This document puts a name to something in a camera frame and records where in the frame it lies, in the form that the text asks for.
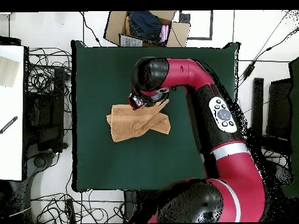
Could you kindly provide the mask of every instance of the paper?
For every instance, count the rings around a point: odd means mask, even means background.
[[[120,46],[122,47],[142,47],[142,40],[121,35]]]

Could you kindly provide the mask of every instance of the white table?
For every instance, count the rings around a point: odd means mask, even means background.
[[[19,63],[13,87],[0,86],[0,129],[14,117],[18,117],[16,122],[0,135],[0,179],[21,181],[24,47],[0,45],[0,56]]]

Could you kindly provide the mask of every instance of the cardboard box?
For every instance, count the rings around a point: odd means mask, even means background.
[[[162,25],[169,25],[169,35],[165,42],[167,47],[185,47],[190,29],[189,23],[172,22],[175,14],[174,10],[150,10],[150,12],[159,18]],[[162,44],[138,37],[126,35],[126,17],[128,11],[111,11],[109,13],[104,39],[120,46],[120,41],[126,42],[130,40],[130,46],[143,47],[162,47]]]

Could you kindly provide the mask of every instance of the white stripe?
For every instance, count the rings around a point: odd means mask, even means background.
[[[237,153],[249,153],[247,147],[242,142],[226,144],[218,149],[212,151],[216,160],[219,160],[228,155],[234,155]]]
[[[224,185],[230,191],[230,193],[232,195],[232,198],[234,199],[235,206],[236,206],[236,219],[235,219],[235,222],[240,222],[241,207],[240,207],[239,199],[238,199],[236,193],[233,191],[233,189],[227,183],[224,183],[221,180],[217,180],[217,181],[220,182],[222,185]]]

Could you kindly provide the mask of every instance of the control button panel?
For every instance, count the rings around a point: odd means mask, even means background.
[[[229,133],[237,131],[237,126],[232,118],[231,112],[229,111],[226,102],[222,98],[212,98],[208,106],[210,107],[212,115],[220,130]]]

